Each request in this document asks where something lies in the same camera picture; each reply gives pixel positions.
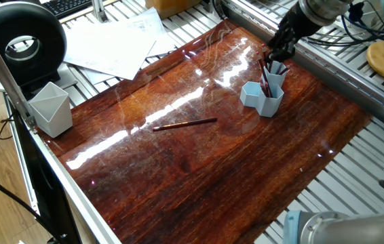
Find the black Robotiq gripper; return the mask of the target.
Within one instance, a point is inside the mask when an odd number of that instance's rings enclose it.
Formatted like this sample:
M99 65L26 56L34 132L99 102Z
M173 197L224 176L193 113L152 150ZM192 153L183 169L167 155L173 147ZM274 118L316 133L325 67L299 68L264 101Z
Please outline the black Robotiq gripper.
M266 69L271 73L273 64L279 62L275 74L285 74L289 67L282 68L284 61L293 57L294 45L302 37L308 37L320 30L320 25L312 22L300 8L290 9L282 18L278 31L264 47Z

